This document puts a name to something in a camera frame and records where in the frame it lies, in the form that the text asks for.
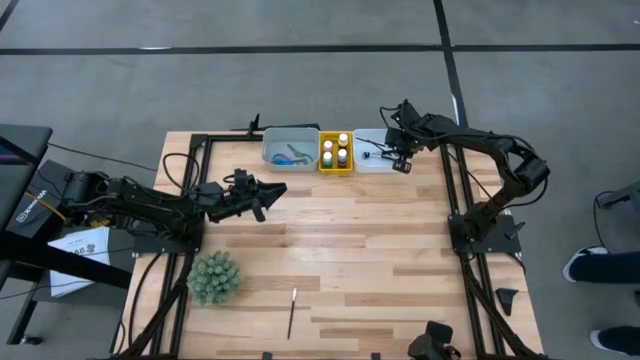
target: paper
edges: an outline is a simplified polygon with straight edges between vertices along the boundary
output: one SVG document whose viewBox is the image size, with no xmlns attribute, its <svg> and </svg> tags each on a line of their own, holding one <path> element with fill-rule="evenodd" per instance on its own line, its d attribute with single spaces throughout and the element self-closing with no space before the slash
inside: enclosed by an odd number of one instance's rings
<svg viewBox="0 0 640 360">
<path fill-rule="evenodd" d="M 84 256 L 106 265 L 111 265 L 109 262 L 109 253 L 107 252 L 108 245 L 109 228 L 107 227 L 97 227 L 91 230 L 75 232 L 68 234 L 62 239 L 49 242 L 49 246 L 56 249 L 75 253 L 76 255 Z M 63 274 L 57 271 L 49 271 L 49 280 L 52 286 L 51 296 L 53 297 L 66 295 L 93 283 L 93 281 Z"/>
</svg>

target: yellow tray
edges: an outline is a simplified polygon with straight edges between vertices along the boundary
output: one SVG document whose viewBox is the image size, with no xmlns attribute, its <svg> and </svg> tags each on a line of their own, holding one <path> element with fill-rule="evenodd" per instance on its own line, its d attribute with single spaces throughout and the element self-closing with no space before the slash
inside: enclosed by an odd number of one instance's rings
<svg viewBox="0 0 640 360">
<path fill-rule="evenodd" d="M 347 134 L 349 143 L 347 144 L 347 166 L 338 167 L 338 137 L 340 134 Z M 322 155 L 324 154 L 324 142 L 330 140 L 333 142 L 333 162 L 331 167 L 326 167 L 322 163 Z M 348 174 L 353 170 L 353 134 L 351 131 L 320 131 L 320 158 L 318 159 L 318 170 L 325 174 Z"/>
</svg>

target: green toy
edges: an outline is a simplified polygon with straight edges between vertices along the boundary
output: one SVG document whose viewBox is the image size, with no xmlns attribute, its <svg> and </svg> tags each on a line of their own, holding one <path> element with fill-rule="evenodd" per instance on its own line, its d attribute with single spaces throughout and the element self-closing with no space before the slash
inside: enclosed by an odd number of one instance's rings
<svg viewBox="0 0 640 360">
<path fill-rule="evenodd" d="M 229 260 L 229 253 L 218 250 L 197 258 L 187 277 L 193 299 L 200 305 L 219 305 L 240 286 L 240 269 Z"/>
</svg>

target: jeans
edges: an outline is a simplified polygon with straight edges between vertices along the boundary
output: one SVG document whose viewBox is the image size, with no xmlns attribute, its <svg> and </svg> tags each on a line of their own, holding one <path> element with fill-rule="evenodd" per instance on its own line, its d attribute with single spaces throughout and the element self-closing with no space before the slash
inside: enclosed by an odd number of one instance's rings
<svg viewBox="0 0 640 360">
<path fill-rule="evenodd" d="M 591 283 L 640 284 L 640 251 L 581 256 L 571 264 L 569 274 L 574 280 Z M 640 327 L 606 329 L 598 340 L 608 349 L 640 355 Z"/>
</svg>

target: gray concrete floor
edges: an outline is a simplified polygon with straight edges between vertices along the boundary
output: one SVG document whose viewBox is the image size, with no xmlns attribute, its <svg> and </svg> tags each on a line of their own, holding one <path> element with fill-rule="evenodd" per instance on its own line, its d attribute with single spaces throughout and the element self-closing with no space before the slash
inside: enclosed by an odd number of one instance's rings
<svg viewBox="0 0 640 360">
<path fill-rule="evenodd" d="M 640 5 L 632 0 L 451 0 L 445 10 L 454 44 L 640 42 Z M 428 0 L 21 0 L 0 48 L 438 43 L 434 14 Z M 593 196 L 640 179 L 640 54 L 456 60 L 470 125 L 527 138 L 552 169 L 547 196 L 514 209 L 527 222 L 527 281 L 546 352 L 622 358 L 593 348 L 587 334 L 640 325 L 636 287 L 568 284 L 560 269 L 597 242 Z M 377 107 L 403 98 L 420 111 L 454 115 L 440 53 L 0 57 L 0 122 L 47 125 L 53 142 L 149 166 L 166 131 L 243 127 L 257 112 L 264 125 L 379 127 Z M 154 178 L 56 149 L 49 157 L 146 184 Z M 640 249 L 632 215 L 625 206 L 601 214 L 613 251 Z M 26 289 L 13 281 L 1 295 Z M 21 303 L 0 301 L 0 339 Z M 47 342 L 2 346 L 0 358 L 105 356 L 119 311 L 41 304 L 29 332 Z"/>
</svg>

